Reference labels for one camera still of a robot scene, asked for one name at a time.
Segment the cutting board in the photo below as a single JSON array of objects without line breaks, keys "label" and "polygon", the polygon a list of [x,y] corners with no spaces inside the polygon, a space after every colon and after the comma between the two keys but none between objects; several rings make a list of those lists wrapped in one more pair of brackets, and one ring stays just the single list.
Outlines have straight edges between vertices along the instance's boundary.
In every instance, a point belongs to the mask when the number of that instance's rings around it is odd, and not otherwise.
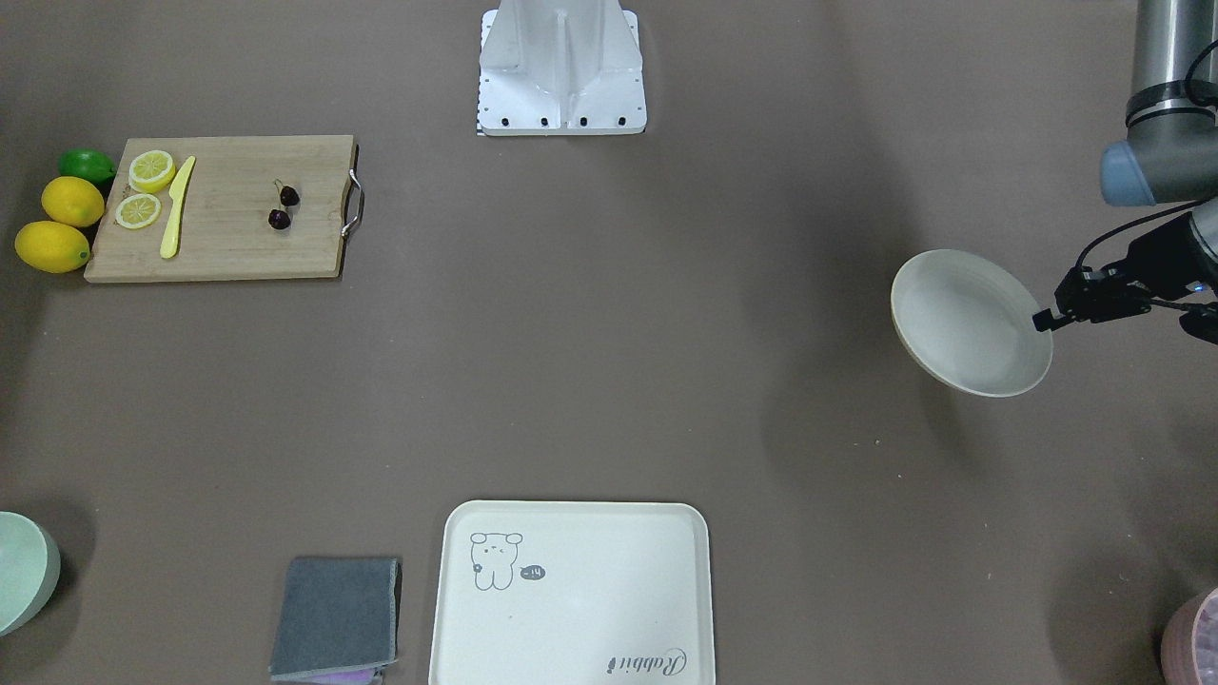
[{"label": "cutting board", "polygon": [[[183,201],[181,243],[169,260],[160,255],[173,206],[168,188],[156,194],[162,208],[151,225],[129,230],[114,221],[118,204],[136,193],[127,184],[127,169],[149,150],[164,150],[179,167],[195,156]],[[342,266],[341,230],[354,158],[351,135],[133,138],[118,163],[85,280],[334,278]],[[267,215],[279,208],[276,179],[301,197],[287,208],[292,223],[286,230],[267,223]]]}]

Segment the white tray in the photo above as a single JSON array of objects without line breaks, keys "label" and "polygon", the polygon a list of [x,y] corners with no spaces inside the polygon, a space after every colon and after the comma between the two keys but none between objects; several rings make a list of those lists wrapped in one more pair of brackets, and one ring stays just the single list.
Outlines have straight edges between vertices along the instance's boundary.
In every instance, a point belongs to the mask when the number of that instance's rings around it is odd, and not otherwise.
[{"label": "white tray", "polygon": [[457,507],[429,683],[713,685],[705,519],[677,503]]}]

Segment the yellow knife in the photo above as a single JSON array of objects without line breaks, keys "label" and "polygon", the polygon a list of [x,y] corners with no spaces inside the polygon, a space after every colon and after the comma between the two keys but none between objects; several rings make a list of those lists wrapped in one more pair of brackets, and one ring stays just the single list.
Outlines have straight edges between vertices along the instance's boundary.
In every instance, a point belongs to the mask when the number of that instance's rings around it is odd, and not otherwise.
[{"label": "yellow knife", "polygon": [[190,172],[195,168],[195,156],[186,157],[181,168],[173,177],[169,184],[169,199],[173,207],[169,208],[169,223],[164,225],[164,236],[161,238],[161,258],[168,260],[178,254],[178,236],[181,235],[181,202],[186,199],[186,184],[190,183]]}]

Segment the cutting board handle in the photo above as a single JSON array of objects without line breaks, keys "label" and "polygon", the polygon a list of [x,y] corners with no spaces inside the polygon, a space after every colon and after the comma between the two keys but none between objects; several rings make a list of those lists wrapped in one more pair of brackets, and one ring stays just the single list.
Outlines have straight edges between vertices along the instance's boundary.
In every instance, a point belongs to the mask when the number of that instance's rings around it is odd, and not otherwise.
[{"label": "cutting board handle", "polygon": [[343,224],[342,230],[339,232],[339,235],[342,236],[343,240],[350,238],[364,221],[364,186],[361,185],[359,179],[356,178],[356,169],[348,169],[347,173],[351,174],[351,183],[353,183],[356,185],[356,190],[359,191],[359,200],[356,202],[356,216],[351,217],[351,221]]}]

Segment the black cable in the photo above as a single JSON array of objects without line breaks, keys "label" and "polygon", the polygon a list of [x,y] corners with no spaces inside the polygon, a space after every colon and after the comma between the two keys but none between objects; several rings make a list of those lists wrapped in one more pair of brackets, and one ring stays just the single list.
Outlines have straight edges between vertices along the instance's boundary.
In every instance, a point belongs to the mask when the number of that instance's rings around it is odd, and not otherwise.
[{"label": "black cable", "polygon": [[1181,303],[1178,303],[1178,302],[1168,302],[1167,300],[1156,300],[1156,299],[1152,297],[1152,299],[1146,300],[1146,303],[1147,305],[1155,305],[1156,307],[1163,307],[1166,310],[1175,310],[1178,312],[1205,312],[1205,311],[1208,311],[1208,307],[1206,307],[1205,305],[1199,305],[1199,303],[1195,303],[1195,302],[1185,302],[1185,303],[1181,305]]},{"label": "black cable", "polygon": [[1104,235],[1096,238],[1095,240],[1088,243],[1086,247],[1083,247],[1083,251],[1078,256],[1078,261],[1074,262],[1074,268],[1082,269],[1083,268],[1083,260],[1086,258],[1086,254],[1090,252],[1091,249],[1094,249],[1096,245],[1099,245],[1100,243],[1104,243],[1105,240],[1112,238],[1113,235],[1116,235],[1116,234],[1118,234],[1121,232],[1124,232],[1124,230],[1129,230],[1130,228],[1133,228],[1135,225],[1141,225],[1141,224],[1144,224],[1146,222],[1150,222],[1150,221],[1161,219],[1161,218],[1163,218],[1166,216],[1174,215],[1177,212],[1183,212],[1184,210],[1191,210],[1192,207],[1196,207],[1197,205],[1207,202],[1208,200],[1209,200],[1209,197],[1207,197],[1206,200],[1196,200],[1196,201],[1192,201],[1192,202],[1185,202],[1183,205],[1177,205],[1177,206],[1174,206],[1174,207],[1172,207],[1169,210],[1163,210],[1162,212],[1155,212],[1153,215],[1150,215],[1149,217],[1142,217],[1140,219],[1134,219],[1134,221],[1132,221],[1132,222],[1129,222],[1127,224],[1118,225],[1117,228],[1113,228],[1112,230],[1110,230],[1110,232],[1105,233]]},{"label": "black cable", "polygon": [[1184,96],[1189,99],[1189,102],[1192,102],[1199,107],[1212,107],[1218,105],[1218,98],[1202,100],[1192,91],[1192,77],[1197,73],[1197,67],[1201,66],[1201,62],[1206,61],[1206,57],[1214,51],[1214,48],[1218,48],[1218,40],[1206,45],[1206,49],[1197,55],[1196,60],[1192,60],[1192,63],[1189,65],[1189,71],[1184,74]]}]

